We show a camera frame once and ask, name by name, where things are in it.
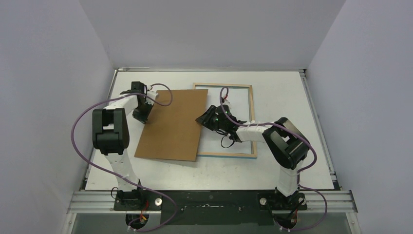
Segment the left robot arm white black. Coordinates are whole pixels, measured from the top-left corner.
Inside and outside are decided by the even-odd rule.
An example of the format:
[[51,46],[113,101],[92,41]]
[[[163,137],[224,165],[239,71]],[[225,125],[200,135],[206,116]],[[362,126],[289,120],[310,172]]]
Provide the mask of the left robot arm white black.
[[157,93],[149,91],[144,83],[133,81],[131,88],[121,93],[121,99],[92,112],[94,148],[108,160],[118,183],[115,201],[133,210],[141,209],[146,200],[128,156],[127,115],[145,124],[156,97]]

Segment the hot air balloon photo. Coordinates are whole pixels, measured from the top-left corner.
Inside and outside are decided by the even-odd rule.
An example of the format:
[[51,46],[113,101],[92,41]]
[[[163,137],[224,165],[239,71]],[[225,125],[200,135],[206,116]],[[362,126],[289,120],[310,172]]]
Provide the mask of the hot air balloon photo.
[[[194,84],[194,89],[207,89],[206,108],[211,105],[218,107],[220,90],[219,84]],[[254,118],[250,97],[252,87],[242,85],[230,85],[227,100],[230,111],[238,120],[251,121]],[[256,144],[253,142],[236,143],[205,127],[202,128],[198,147],[198,156],[216,157],[256,157]]]

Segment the brown cardboard backing board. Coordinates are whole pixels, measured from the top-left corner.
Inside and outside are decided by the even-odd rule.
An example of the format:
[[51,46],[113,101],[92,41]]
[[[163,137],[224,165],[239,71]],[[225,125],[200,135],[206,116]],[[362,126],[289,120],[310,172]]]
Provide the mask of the brown cardboard backing board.
[[134,156],[146,159],[195,161],[206,110],[207,89],[159,90]]

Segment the blue wooden picture frame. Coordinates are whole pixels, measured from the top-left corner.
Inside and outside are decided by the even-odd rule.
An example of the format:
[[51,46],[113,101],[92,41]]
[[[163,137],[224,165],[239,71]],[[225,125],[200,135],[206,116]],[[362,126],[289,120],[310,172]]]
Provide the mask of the blue wooden picture frame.
[[[220,90],[220,96],[219,96],[219,100],[220,98],[226,98],[228,97],[228,93],[229,93],[229,86],[230,85],[234,85],[234,84],[223,84],[223,83],[213,83],[213,84],[219,84],[222,86],[221,90]],[[260,141],[263,139],[263,137],[261,136],[262,130],[261,127],[259,127],[257,124],[257,122],[255,122],[255,110],[254,110],[254,99],[253,99],[253,89],[250,91],[251,93],[251,97],[250,97],[250,105],[252,107],[252,111],[254,114],[254,118],[251,121],[246,121],[246,123],[243,125],[243,127],[240,128],[240,134],[241,134],[241,140],[243,140],[243,142],[253,142],[257,145],[257,141]],[[257,157],[258,154],[258,150],[257,150],[257,146],[256,146],[256,152],[255,155]],[[256,157],[237,157],[237,158],[253,158],[255,159]]]

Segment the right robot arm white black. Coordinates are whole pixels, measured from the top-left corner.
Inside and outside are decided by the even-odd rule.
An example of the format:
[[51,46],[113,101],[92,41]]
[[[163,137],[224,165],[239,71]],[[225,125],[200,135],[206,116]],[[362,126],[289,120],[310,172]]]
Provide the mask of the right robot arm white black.
[[228,105],[211,105],[196,122],[233,142],[266,143],[280,166],[278,184],[275,187],[275,205],[281,210],[303,208],[304,194],[299,188],[299,169],[307,157],[309,147],[305,137],[285,117],[269,124],[238,120]]

